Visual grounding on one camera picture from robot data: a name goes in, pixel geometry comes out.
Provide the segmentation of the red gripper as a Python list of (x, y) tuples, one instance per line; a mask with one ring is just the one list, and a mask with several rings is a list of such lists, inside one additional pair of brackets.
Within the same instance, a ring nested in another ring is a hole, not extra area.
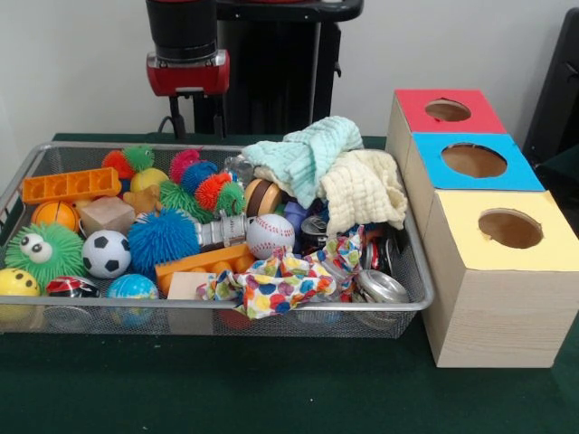
[(203, 92), (214, 96), (214, 133), (225, 138), (223, 94), (230, 84), (230, 56), (219, 50), (207, 60), (174, 63), (161, 60), (154, 52), (147, 55), (147, 78), (158, 97), (170, 97), (171, 123), (176, 139), (185, 139), (185, 120), (180, 113), (179, 95)]

